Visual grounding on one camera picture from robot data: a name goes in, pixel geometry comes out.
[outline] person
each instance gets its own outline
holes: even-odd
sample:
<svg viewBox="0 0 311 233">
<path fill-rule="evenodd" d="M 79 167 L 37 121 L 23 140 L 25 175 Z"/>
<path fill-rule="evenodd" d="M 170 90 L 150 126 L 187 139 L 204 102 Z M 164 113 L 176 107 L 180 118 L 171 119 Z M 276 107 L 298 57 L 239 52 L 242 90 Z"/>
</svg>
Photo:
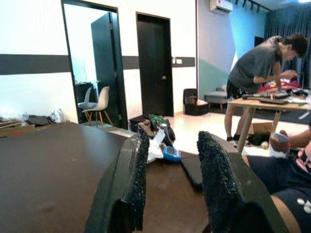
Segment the person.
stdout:
<svg viewBox="0 0 311 233">
<path fill-rule="evenodd" d="M 304 56 L 308 47 L 307 39 L 301 34 L 293 34 L 286 39 L 273 36 L 242 56 L 229 74 L 227 81 L 227 98 L 238 99 L 243 94 L 257 93 L 262 83 L 276 81 L 281 90 L 280 79 L 292 79 L 297 76 L 295 70 L 281 72 L 281 59 L 290 61 Z M 248 108 L 244 108 L 235 135 L 232 137 L 232 116 L 237 107 L 228 105 L 225 114 L 225 131 L 227 141 L 236 146 L 247 116 Z"/>
<path fill-rule="evenodd" d="M 289 158 L 243 156 L 245 163 L 267 187 L 289 232 L 310 232 L 311 220 L 311 127 L 280 142 L 271 136 L 276 151 L 288 153 L 291 148 L 304 148 Z"/>
</svg>

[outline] blue device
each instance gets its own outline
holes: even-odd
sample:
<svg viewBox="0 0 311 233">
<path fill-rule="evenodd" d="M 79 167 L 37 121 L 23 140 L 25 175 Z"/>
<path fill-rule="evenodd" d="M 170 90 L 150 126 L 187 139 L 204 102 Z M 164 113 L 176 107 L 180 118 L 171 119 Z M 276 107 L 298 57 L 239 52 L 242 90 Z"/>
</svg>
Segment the blue device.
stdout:
<svg viewBox="0 0 311 233">
<path fill-rule="evenodd" d="M 166 146 L 163 151 L 164 159 L 179 162 L 181 159 L 181 152 L 174 147 Z"/>
</svg>

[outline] curtain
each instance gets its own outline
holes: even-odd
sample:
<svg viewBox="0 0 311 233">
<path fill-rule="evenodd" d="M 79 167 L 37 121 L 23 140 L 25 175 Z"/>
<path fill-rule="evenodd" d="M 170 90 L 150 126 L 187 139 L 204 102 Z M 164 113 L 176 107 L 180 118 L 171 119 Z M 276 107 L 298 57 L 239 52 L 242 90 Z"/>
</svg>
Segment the curtain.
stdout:
<svg viewBox="0 0 311 233">
<path fill-rule="evenodd" d="M 299 74 L 297 81 L 300 86 L 311 89 L 311 3 L 291 6 L 267 14 L 265 39 L 274 35 L 286 38 L 293 33 L 301 33 L 309 40 L 307 54 L 303 58 L 283 62 L 282 70 L 296 70 Z"/>
</svg>

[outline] hair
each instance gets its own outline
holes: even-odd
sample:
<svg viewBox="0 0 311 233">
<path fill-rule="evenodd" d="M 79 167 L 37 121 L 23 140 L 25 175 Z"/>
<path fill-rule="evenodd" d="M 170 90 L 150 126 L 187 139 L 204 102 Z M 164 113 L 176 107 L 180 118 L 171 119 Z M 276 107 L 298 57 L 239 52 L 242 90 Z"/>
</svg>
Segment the hair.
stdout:
<svg viewBox="0 0 311 233">
<path fill-rule="evenodd" d="M 308 40 L 302 34 L 292 34 L 284 40 L 283 45 L 292 45 L 293 50 L 303 57 L 308 48 Z"/>
</svg>

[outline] white logo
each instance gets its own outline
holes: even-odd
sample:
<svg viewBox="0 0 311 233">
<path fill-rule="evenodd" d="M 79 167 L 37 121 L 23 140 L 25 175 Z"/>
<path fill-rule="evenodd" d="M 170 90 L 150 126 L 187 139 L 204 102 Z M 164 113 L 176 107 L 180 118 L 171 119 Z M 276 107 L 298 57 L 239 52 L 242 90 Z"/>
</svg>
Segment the white logo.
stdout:
<svg viewBox="0 0 311 233">
<path fill-rule="evenodd" d="M 297 199 L 297 203 L 299 205 L 303 205 L 303 209 L 307 214 L 311 214 L 311 202 L 307 200 L 307 202 L 305 202 L 303 199 L 298 198 Z"/>
</svg>

